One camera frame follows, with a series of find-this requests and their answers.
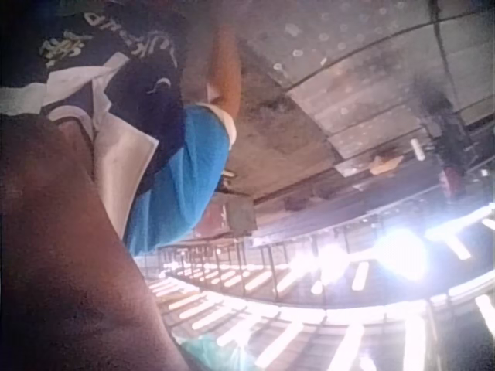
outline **white stripe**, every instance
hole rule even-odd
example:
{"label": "white stripe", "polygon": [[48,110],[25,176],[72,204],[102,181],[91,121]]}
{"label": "white stripe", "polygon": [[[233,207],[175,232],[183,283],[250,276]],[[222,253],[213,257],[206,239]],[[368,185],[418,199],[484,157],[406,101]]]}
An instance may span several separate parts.
{"label": "white stripe", "polygon": [[45,95],[44,83],[31,83],[25,87],[0,87],[0,114],[38,114]]}

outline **person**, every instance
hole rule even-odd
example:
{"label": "person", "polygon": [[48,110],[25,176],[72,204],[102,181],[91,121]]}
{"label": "person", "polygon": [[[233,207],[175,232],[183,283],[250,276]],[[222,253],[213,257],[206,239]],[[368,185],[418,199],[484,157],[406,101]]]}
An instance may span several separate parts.
{"label": "person", "polygon": [[51,14],[2,45],[2,369],[187,370],[129,251],[179,238],[213,193],[239,111],[233,32],[217,28],[209,105],[184,107],[183,19]]}
{"label": "person", "polygon": [[184,106],[181,15],[153,0],[43,4],[11,38],[22,43],[2,53],[0,114],[57,124],[132,255],[179,240],[200,220],[236,138],[232,26],[217,16],[208,102]]}

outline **bright light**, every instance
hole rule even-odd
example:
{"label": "bright light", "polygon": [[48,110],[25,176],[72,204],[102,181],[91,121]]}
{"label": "bright light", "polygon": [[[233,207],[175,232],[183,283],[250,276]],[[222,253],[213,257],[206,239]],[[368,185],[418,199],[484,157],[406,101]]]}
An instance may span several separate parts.
{"label": "bright light", "polygon": [[475,302],[480,309],[486,326],[492,333],[492,336],[495,337],[495,308],[490,301],[490,297],[488,295],[481,295],[475,299]]}
{"label": "bright light", "polygon": [[233,328],[225,332],[220,338],[217,339],[217,344],[220,347],[226,346],[229,342],[239,339],[237,343],[242,342],[243,339],[248,337],[247,333],[251,333],[251,327],[256,325],[260,321],[257,315],[252,315],[245,320],[237,323]]}
{"label": "bright light", "polygon": [[404,371],[425,369],[426,328],[425,321],[418,316],[405,322]]}
{"label": "bright light", "polygon": [[169,309],[173,310],[173,309],[183,307],[184,305],[188,305],[189,303],[192,303],[193,301],[199,300],[203,296],[204,296],[204,294],[191,295],[188,298],[185,298],[185,299],[176,301],[175,303],[172,303],[171,305],[169,305]]}
{"label": "bright light", "polygon": [[323,292],[323,284],[321,281],[315,282],[315,284],[311,288],[311,293],[313,295],[321,295]]}
{"label": "bright light", "polygon": [[234,275],[235,275],[235,271],[230,271],[230,272],[227,272],[227,273],[222,274],[220,276],[220,279],[221,280],[226,280],[226,279],[228,279],[228,278],[230,278],[230,277],[232,277]]}
{"label": "bright light", "polygon": [[339,247],[331,246],[319,252],[321,282],[325,286],[337,282],[349,266],[349,256]]}
{"label": "bright light", "polygon": [[457,234],[467,226],[470,226],[480,221],[481,219],[490,216],[490,214],[492,213],[492,209],[493,207],[491,204],[488,206],[484,206],[466,216],[450,220],[449,222],[443,223],[442,225],[435,228],[430,228],[426,231],[425,236],[431,241],[442,241],[446,237]]}
{"label": "bright light", "polygon": [[256,360],[256,366],[265,369],[284,351],[287,345],[304,329],[301,322],[293,322],[266,348]]}
{"label": "bright light", "polygon": [[249,281],[246,284],[246,291],[251,291],[257,288],[258,286],[261,286],[263,283],[265,283],[267,280],[269,280],[271,277],[271,272],[263,272],[259,276],[255,277],[251,281]]}
{"label": "bright light", "polygon": [[359,263],[357,266],[356,275],[354,276],[353,290],[362,291],[364,289],[369,269],[370,264],[367,261]]}
{"label": "bright light", "polygon": [[484,226],[487,226],[491,230],[495,230],[495,220],[492,220],[492,219],[483,219],[481,221],[481,223],[483,223]]}
{"label": "bright light", "polygon": [[179,318],[185,319],[189,317],[193,317],[194,315],[197,315],[198,313],[202,311],[206,311],[208,308],[211,308],[215,305],[214,302],[211,301],[205,301],[204,303],[198,305],[197,307],[188,309],[186,311],[183,311],[180,315]]}
{"label": "bright light", "polygon": [[328,371],[349,371],[357,355],[361,344],[364,327],[359,324],[351,325],[346,330],[346,335],[340,343],[335,356],[330,363]]}
{"label": "bright light", "polygon": [[209,280],[210,278],[213,278],[213,277],[215,277],[215,276],[217,276],[217,275],[218,275],[218,271],[213,272],[213,273],[210,273],[210,274],[208,274],[207,276],[204,276],[204,277],[205,277],[207,280]]}
{"label": "bright light", "polygon": [[409,230],[395,230],[380,238],[374,253],[387,269],[408,280],[418,281],[426,272],[425,245]]}
{"label": "bright light", "polygon": [[230,313],[229,308],[225,308],[225,307],[220,308],[217,311],[214,311],[213,313],[207,315],[206,317],[201,318],[199,321],[194,322],[191,325],[191,327],[193,328],[193,330],[199,330],[200,328],[203,328],[204,326],[207,326],[210,323],[219,320],[220,318],[228,315],[229,313]]}
{"label": "bright light", "polygon": [[448,236],[444,239],[444,241],[460,260],[466,260],[471,257],[471,253],[466,249],[464,243],[462,243],[456,236]]}
{"label": "bright light", "polygon": [[242,281],[242,277],[240,275],[235,276],[235,277],[231,278],[229,281],[225,282],[224,286],[226,288],[230,288],[230,287],[234,286],[235,284],[238,284],[241,281]]}
{"label": "bright light", "polygon": [[368,356],[362,356],[360,358],[359,367],[363,371],[377,371],[377,367],[375,366],[373,360]]}

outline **blue shirt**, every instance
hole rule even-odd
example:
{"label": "blue shirt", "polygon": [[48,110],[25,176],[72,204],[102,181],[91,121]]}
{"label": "blue shirt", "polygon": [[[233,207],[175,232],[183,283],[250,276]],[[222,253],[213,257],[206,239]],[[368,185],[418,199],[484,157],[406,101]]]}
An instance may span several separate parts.
{"label": "blue shirt", "polygon": [[206,107],[185,108],[184,146],[155,174],[131,209],[125,244],[132,255],[184,237],[199,222],[224,170],[227,131]]}

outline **ceiling light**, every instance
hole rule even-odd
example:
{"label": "ceiling light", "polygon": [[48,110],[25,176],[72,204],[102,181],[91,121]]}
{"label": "ceiling light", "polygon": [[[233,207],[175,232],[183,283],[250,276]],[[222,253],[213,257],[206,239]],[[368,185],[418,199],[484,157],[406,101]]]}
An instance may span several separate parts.
{"label": "ceiling light", "polygon": [[304,329],[301,322],[291,323],[256,360],[256,366],[265,369],[284,351],[287,345]]}
{"label": "ceiling light", "polygon": [[466,246],[464,246],[464,243],[456,236],[448,236],[444,241],[460,260],[466,260],[471,257],[471,253],[467,250]]}
{"label": "ceiling light", "polygon": [[169,310],[177,309],[177,308],[183,307],[184,305],[188,305],[189,303],[192,303],[193,301],[199,300],[203,296],[204,296],[204,294],[195,294],[195,295],[189,296],[188,298],[176,301],[175,303],[172,303],[171,305],[169,305]]}
{"label": "ceiling light", "polygon": [[483,223],[484,226],[487,226],[491,230],[495,230],[495,220],[492,220],[492,219],[483,219],[481,221],[481,223]]}
{"label": "ceiling light", "polygon": [[359,367],[363,371],[377,371],[377,367],[375,366],[373,360],[368,356],[362,356],[360,358]]}
{"label": "ceiling light", "polygon": [[268,279],[270,279],[270,277],[271,277],[271,272],[269,271],[261,273],[259,276],[255,277],[246,284],[246,291],[254,290],[258,286],[265,283]]}
{"label": "ceiling light", "polygon": [[330,363],[328,371],[349,371],[354,363],[361,338],[363,337],[364,327],[360,324],[350,325],[346,334],[337,349],[335,356]]}
{"label": "ceiling light", "polygon": [[194,315],[197,315],[198,313],[202,312],[202,311],[206,311],[208,308],[211,308],[215,305],[214,302],[212,301],[205,301],[204,303],[194,307],[194,308],[191,308],[191,309],[188,309],[186,311],[183,311],[180,315],[179,315],[179,318],[181,319],[186,319],[186,318],[189,318],[189,317],[193,317]]}
{"label": "ceiling light", "polygon": [[359,265],[357,266],[356,275],[354,276],[353,290],[362,291],[364,289],[369,269],[370,263],[368,263],[367,261],[362,261],[361,263],[359,263]]}
{"label": "ceiling light", "polygon": [[323,293],[323,284],[320,280],[315,282],[315,284],[312,286],[311,293],[313,295],[321,295]]}
{"label": "ceiling light", "polygon": [[339,247],[331,246],[319,252],[319,267],[321,270],[321,282],[325,286],[337,282],[349,266],[348,255]]}
{"label": "ceiling light", "polygon": [[229,308],[225,308],[225,307],[220,308],[214,311],[213,313],[207,315],[206,317],[201,318],[199,321],[194,322],[191,325],[191,327],[193,328],[193,330],[199,330],[200,328],[203,328],[204,326],[208,326],[210,323],[219,320],[220,318],[228,315],[229,313],[230,313]]}
{"label": "ceiling light", "polygon": [[251,327],[256,325],[259,321],[260,318],[257,315],[252,315],[237,323],[233,328],[217,339],[218,346],[224,347],[235,339],[239,339],[238,342],[242,342],[243,339],[246,339],[248,336],[246,333],[251,333]]}
{"label": "ceiling light", "polygon": [[374,246],[378,261],[387,269],[411,281],[420,280],[426,271],[423,241],[409,230],[395,230]]}
{"label": "ceiling light", "polygon": [[493,307],[488,295],[481,295],[475,299],[476,305],[480,309],[481,315],[485,320],[486,326],[495,337],[495,308]]}
{"label": "ceiling light", "polygon": [[425,369],[426,328],[425,321],[418,316],[405,322],[404,371]]}

